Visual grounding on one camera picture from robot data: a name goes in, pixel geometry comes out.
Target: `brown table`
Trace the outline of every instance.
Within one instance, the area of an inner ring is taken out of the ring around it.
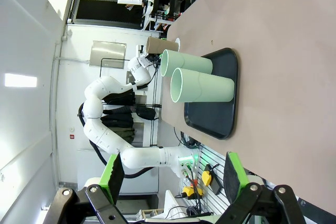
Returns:
[[[236,130],[218,140],[187,126],[163,81],[162,119],[336,215],[336,0],[197,0],[169,29],[181,52],[231,47]]]

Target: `desk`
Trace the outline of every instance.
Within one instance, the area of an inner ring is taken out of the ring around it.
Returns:
[[[240,87],[236,130],[218,140],[188,127],[163,81],[162,119],[336,215],[336,0],[197,0],[168,40],[197,56],[231,47]]]

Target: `screw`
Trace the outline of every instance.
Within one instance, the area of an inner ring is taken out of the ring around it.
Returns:
[[[91,188],[90,188],[90,192],[95,193],[96,191],[97,191],[97,188],[96,188],[96,187],[91,187]]]
[[[280,187],[278,191],[279,193],[284,194],[286,192],[286,189],[284,189],[283,187]]]
[[[256,190],[258,190],[258,187],[256,185],[251,185],[250,189],[252,191],[256,191]]]
[[[64,190],[62,193],[64,196],[67,196],[70,194],[70,191],[68,189]]]

